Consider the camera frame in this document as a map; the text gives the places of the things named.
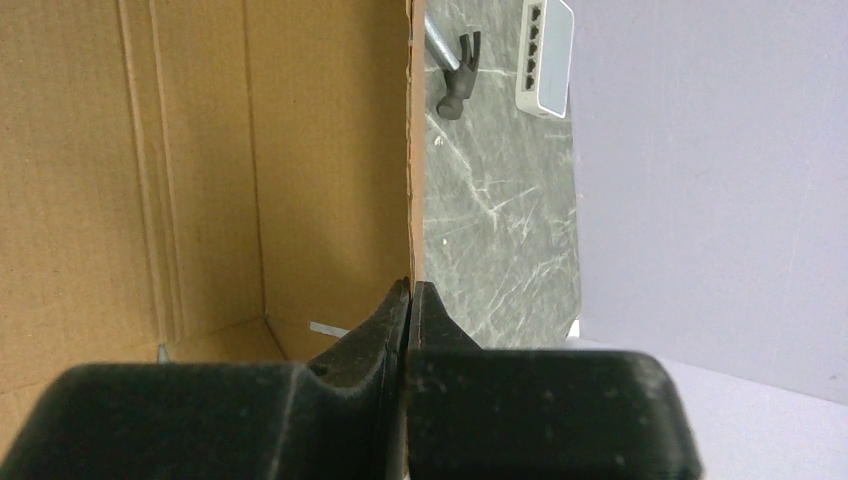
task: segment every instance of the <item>gray marble surface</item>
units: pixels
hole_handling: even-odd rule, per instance
[[[558,347],[580,310],[570,121],[515,106],[521,0],[429,0],[459,53],[483,32],[477,84],[458,121],[427,56],[425,275],[484,347]]]

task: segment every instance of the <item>cardboard box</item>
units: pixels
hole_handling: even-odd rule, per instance
[[[421,274],[423,8],[4,2],[0,452],[72,365],[305,360]]]

